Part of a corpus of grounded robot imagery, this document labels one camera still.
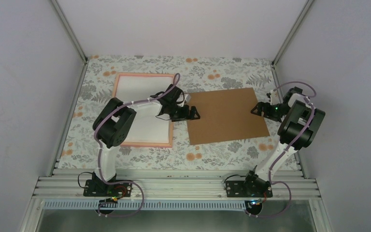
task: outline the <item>table surface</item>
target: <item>table surface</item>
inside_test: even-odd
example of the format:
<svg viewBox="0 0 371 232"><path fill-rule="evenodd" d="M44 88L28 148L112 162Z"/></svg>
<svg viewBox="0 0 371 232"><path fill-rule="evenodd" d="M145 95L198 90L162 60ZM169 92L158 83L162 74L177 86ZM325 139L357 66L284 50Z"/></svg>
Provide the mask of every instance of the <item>table surface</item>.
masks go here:
<svg viewBox="0 0 371 232"><path fill-rule="evenodd" d="M99 146L92 124L111 98L118 72L180 73L185 92L252 87L258 101L275 88L270 61L255 58L93 56L86 71L58 168L96 168ZM173 148L121 147L119 169L248 170L277 143L279 123L265 119L270 136L189 145L186 122L175 122ZM297 170L294 156L281 170Z"/></svg>

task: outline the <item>robotic arm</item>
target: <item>robotic arm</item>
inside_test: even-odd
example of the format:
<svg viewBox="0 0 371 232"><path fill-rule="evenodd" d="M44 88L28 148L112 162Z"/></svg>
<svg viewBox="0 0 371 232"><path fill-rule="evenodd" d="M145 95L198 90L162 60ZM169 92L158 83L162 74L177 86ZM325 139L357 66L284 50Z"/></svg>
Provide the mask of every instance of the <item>robotic arm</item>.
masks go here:
<svg viewBox="0 0 371 232"><path fill-rule="evenodd" d="M276 95L273 92L267 96L270 102L275 102ZM248 172L245 180L225 180L227 196L230 198L272 197L271 180L275 172L292 154L312 143L325 117L325 112L315 109L308 97L302 95L302 89L298 87L290 89L283 97L282 103L271 104L270 102L259 102L251 113L282 122L278 129L280 136L278 145L265 160ZM256 215L259 212L260 210L254 210L249 213Z"/></svg>
<svg viewBox="0 0 371 232"><path fill-rule="evenodd" d="M189 101L189 96L184 92L171 84L167 88L163 97L158 100L149 100L143 104L132 104L125 106L117 111L111 118L99 128L97 133L97 139L102 144L102 153L100 157L101 174L103 179L109 183L116 182L116 149L126 139L131 125L134 119L143 117L158 117L163 120L171 121L184 121L184 120L195 120L200 119L200 115L195 106L188 106L185 102ZM155 99L158 95L164 92L159 92L156 95L150 96ZM112 111L122 106L124 103L118 98L112 98L106 104L98 118L93 123L93 130L100 125L100 123L110 114ZM84 196L102 196L112 197L119 194L121 191L118 187L120 185L108 185L104 183L100 177L99 169L96 169L92 173L91 180L86 181ZM121 184L124 188L129 190L130 184ZM127 191L125 196L130 196L130 192Z"/></svg>

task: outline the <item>metal floor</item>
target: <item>metal floor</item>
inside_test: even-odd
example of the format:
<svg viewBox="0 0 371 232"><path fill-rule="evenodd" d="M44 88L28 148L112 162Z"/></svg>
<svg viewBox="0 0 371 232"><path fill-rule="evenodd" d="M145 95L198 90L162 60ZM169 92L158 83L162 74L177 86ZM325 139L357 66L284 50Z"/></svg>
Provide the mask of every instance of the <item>metal floor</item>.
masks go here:
<svg viewBox="0 0 371 232"><path fill-rule="evenodd" d="M286 201L264 203L261 214L281 211ZM131 211L115 211L127 214ZM39 232L313 232L308 201L293 201L277 218L250 218L237 211L144 210L129 218L99 217L94 210L43 210Z"/></svg>

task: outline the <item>black clamp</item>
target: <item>black clamp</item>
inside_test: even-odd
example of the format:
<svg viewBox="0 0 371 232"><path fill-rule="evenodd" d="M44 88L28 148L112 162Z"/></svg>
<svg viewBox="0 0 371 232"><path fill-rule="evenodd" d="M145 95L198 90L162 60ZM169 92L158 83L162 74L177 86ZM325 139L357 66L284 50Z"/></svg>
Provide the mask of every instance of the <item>black clamp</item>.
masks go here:
<svg viewBox="0 0 371 232"><path fill-rule="evenodd" d="M288 102L294 93L302 94L302 89L298 87L291 88L283 97L283 102L279 104L271 105L269 102L258 102L251 110L251 113L258 116L263 116L272 121L282 122L281 118L290 110Z"/></svg>
<svg viewBox="0 0 371 232"><path fill-rule="evenodd" d="M169 85L166 91L172 88L172 86L173 84ZM162 93L164 92L156 93L155 95L152 95L150 97L156 98L158 95ZM183 100L177 101L181 95L183 95ZM162 98L158 99L158 101L160 102L162 107L160 113L157 116L168 114L170 116L170 120L173 122L196 120L201 118L195 106L190 107L186 104L184 106L178 105L185 101L185 98L184 92L177 86L175 86L170 92L168 92Z"/></svg>

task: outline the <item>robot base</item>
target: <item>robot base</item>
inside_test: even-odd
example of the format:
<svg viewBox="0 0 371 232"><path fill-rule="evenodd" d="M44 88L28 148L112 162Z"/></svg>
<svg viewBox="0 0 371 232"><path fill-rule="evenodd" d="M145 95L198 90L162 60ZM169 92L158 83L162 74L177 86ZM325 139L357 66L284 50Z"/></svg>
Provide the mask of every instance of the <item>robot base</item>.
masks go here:
<svg viewBox="0 0 371 232"><path fill-rule="evenodd" d="M111 178L109 182L117 182L123 180L116 180L116 176ZM117 185L107 185L100 180L95 173L92 174L92 179L87 180L83 196L85 197L130 197L132 184L122 183Z"/></svg>
<svg viewBox="0 0 371 232"><path fill-rule="evenodd" d="M229 198L237 198L237 197L258 197L263 198L265 197L264 194L260 193L249 193L247 189L244 187L243 180L228 180L226 183L226 190L227 190L227 197ZM267 198L271 198L273 196L272 189L265 191Z"/></svg>

